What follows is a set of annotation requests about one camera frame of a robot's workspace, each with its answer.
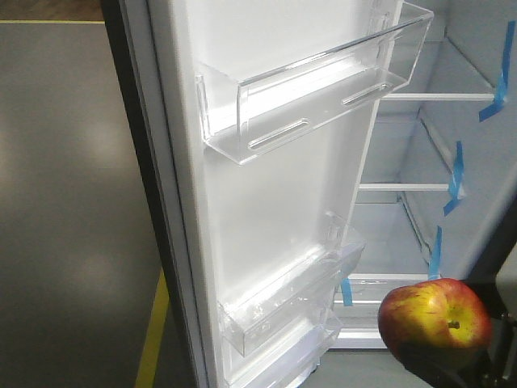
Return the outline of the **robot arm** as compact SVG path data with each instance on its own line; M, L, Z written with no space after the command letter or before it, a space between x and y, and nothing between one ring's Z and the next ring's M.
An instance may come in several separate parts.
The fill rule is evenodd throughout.
M516 249L493 275L471 286L495 319L493 344L488 348L429 348L403 344L401 363L433 387L516 386Z

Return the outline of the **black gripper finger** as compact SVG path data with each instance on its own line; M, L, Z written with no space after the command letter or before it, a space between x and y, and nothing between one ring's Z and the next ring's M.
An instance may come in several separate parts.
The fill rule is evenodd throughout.
M399 361L406 370L432 387L479 387L476 367L482 363L485 349L433 348L402 344Z

